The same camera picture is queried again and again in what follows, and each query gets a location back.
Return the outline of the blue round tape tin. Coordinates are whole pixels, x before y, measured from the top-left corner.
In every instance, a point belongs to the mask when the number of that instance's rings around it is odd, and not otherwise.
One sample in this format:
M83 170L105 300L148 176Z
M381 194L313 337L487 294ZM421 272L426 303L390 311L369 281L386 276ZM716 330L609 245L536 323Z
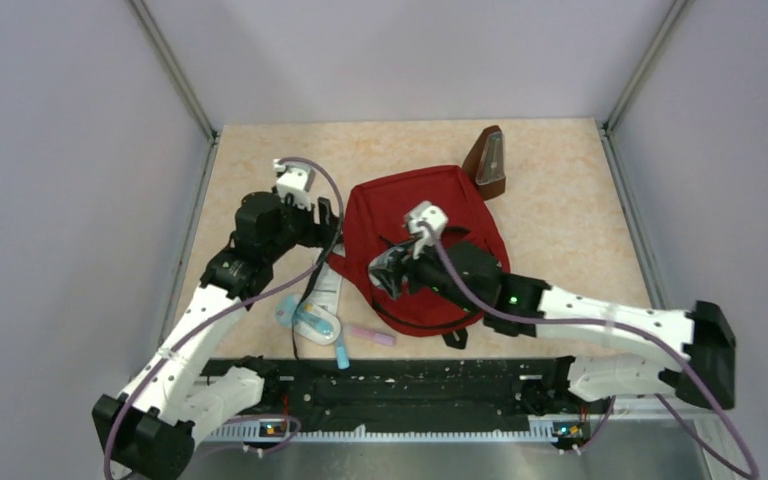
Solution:
M374 286L386 292L393 300L400 297L404 278L404 264L399 254L385 252L374 258L368 266L368 275Z

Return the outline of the red backpack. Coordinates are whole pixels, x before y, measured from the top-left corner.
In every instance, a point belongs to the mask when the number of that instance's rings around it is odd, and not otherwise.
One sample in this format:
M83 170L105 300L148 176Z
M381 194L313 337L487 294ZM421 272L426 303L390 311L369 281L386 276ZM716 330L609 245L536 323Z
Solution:
M411 337L439 337L463 350L483 314L458 288L435 247L462 281L491 304L510 270L505 241L463 168L436 166L367 181L349 195L341 238L325 264L349 281L379 319Z

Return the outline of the pink highlighter pen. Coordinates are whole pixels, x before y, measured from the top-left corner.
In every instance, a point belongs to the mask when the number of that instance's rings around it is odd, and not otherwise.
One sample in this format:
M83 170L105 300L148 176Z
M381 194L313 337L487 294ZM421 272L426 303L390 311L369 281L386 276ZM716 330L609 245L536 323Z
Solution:
M384 332L353 324L346 325L343 329L353 338L368 340L387 347L394 347L396 345L396 338Z

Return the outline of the blue packaged scissors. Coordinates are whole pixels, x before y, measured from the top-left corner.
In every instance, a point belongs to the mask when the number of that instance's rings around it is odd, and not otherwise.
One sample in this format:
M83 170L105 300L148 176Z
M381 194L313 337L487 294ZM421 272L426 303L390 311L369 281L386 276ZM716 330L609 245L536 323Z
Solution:
M301 301L300 293L290 294L275 307L277 322L317 345L334 343L341 335L338 318L309 300Z

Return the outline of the light blue marker pen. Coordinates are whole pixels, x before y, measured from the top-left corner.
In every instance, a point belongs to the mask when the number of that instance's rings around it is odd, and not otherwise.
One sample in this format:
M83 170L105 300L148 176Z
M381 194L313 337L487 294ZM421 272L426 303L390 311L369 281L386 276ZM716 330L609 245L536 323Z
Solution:
M350 367L350 359L342 338L335 342L335 358L339 370L346 370Z

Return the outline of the white paper tag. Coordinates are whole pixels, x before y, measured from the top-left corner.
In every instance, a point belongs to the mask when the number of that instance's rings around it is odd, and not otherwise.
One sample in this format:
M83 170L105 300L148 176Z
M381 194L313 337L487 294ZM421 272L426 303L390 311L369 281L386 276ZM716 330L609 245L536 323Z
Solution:
M338 314L343 277L324 262L309 301L332 315Z

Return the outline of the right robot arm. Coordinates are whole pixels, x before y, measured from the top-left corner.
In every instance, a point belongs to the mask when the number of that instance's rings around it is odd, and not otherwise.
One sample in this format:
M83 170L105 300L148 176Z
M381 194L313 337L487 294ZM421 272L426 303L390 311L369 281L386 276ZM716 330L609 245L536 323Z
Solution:
M736 405L736 336L716 303L662 310L598 300L508 273L467 241L442 252L396 245L371 261L368 274L392 300L424 291L446 306L483 314L498 333L616 350L609 357L558 360L539 391L560 412L612 396L667 393L709 410Z

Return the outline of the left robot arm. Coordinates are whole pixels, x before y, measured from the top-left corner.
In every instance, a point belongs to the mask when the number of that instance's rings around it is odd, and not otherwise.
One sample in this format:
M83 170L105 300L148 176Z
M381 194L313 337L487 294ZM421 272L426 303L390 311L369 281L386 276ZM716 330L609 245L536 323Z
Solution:
M208 262L189 305L146 366L115 396L102 395L92 419L103 450L103 475L120 465L147 479L177 479L197 447L237 413L268 413L280 386L233 367L206 389L192 388L228 331L251 306L306 279L308 267L277 287L274 265L297 246L328 252L343 227L345 206L307 202L276 190L246 195L227 244Z

